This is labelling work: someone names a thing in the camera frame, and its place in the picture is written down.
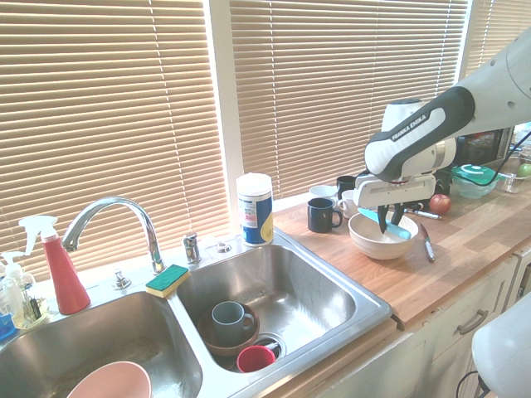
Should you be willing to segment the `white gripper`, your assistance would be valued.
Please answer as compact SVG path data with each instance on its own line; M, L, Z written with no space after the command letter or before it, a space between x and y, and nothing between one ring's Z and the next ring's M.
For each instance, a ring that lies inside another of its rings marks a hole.
M378 207L378 224L384 234L387 230L388 205L393 205L391 223L398 225L404 214L404 202L429 199L435 192L436 179L428 173L416 175L407 181L384 182L372 174L359 175L355 181L353 201L358 207Z

